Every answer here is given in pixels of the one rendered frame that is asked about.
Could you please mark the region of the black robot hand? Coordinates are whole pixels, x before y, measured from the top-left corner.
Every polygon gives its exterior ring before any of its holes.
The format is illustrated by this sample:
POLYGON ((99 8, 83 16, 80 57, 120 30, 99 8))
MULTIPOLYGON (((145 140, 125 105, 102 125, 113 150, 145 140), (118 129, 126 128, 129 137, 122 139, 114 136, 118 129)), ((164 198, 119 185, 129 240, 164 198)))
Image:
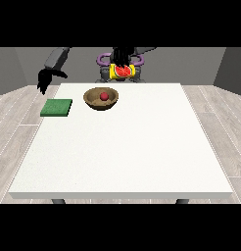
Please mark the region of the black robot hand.
POLYGON ((63 78, 67 78, 68 75, 61 70, 55 69, 43 69, 38 73, 38 84, 37 89, 45 94, 47 87, 50 85, 53 76, 59 76, 63 78))
POLYGON ((124 68, 130 63, 130 56, 134 53, 133 47, 115 47, 112 55, 112 63, 124 68))

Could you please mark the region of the brown wooden bowl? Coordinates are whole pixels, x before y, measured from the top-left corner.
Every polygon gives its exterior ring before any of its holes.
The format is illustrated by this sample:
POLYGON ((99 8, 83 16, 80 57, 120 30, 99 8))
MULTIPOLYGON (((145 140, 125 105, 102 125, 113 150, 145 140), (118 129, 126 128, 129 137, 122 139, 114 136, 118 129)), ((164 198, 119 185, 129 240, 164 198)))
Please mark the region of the brown wooden bowl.
POLYGON ((118 101, 119 93, 111 87, 94 87, 88 89, 84 95, 84 102, 92 109, 97 111, 106 111, 111 109, 118 101), (109 99, 103 101, 100 98, 100 94, 102 92, 107 92, 109 95, 109 99))

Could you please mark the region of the green square pad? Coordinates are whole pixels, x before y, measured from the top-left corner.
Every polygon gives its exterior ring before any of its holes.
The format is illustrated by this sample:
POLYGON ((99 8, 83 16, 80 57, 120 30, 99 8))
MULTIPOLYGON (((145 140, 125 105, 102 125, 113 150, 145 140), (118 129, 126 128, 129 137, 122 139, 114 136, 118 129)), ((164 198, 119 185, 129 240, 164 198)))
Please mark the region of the green square pad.
POLYGON ((48 99, 41 112, 41 117, 66 117, 69 114, 72 99, 48 99))

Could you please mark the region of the yellow cup with melon print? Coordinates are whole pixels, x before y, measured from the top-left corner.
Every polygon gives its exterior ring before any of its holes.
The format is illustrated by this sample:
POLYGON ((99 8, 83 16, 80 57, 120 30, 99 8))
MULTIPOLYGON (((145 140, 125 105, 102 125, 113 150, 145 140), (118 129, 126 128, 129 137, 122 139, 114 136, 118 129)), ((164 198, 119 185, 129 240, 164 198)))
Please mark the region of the yellow cup with melon print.
POLYGON ((116 64, 110 64, 109 67, 110 79, 131 78, 136 74, 136 69, 133 65, 118 67, 116 64))

